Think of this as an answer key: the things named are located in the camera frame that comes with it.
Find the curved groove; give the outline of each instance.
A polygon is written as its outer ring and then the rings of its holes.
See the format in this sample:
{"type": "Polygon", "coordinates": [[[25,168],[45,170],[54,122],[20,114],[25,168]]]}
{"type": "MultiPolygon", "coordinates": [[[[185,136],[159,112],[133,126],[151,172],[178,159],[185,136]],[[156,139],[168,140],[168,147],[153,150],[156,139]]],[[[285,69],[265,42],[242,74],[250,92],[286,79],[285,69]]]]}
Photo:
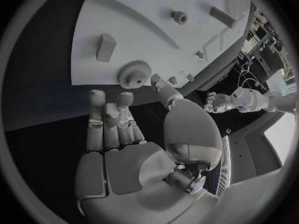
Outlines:
{"type": "Polygon", "coordinates": [[[152,23],[149,19],[147,19],[145,16],[141,15],[134,9],[116,0],[92,0],[92,1],[116,9],[117,11],[121,11],[122,13],[126,14],[126,16],[134,19],[138,23],[141,23],[142,25],[146,26],[148,29],[153,31],[156,35],[163,38],[172,48],[180,49],[179,45],[174,40],[172,40],[165,32],[163,32],[157,25],[152,23]]]}

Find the gear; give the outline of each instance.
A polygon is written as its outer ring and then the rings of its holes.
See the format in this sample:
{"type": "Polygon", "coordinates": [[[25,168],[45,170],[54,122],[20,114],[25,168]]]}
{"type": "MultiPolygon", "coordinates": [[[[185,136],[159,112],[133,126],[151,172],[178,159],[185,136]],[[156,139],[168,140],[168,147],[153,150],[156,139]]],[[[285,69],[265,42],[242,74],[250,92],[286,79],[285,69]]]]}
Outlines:
{"type": "Polygon", "coordinates": [[[126,89],[137,89],[145,84],[151,76],[151,68],[145,61],[131,61],[119,72],[120,85],[126,89]]]}

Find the robotic arm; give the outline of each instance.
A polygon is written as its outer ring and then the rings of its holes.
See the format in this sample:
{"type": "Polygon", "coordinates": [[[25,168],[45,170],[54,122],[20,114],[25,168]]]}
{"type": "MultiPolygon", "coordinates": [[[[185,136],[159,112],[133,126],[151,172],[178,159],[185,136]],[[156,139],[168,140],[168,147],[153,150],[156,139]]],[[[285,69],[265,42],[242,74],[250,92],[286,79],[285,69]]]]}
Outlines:
{"type": "Polygon", "coordinates": [[[290,112],[296,109],[296,93],[283,96],[275,92],[261,94],[254,89],[239,87],[230,96],[225,94],[209,93],[204,107],[207,112],[222,113],[231,109],[239,112],[290,112]]]}

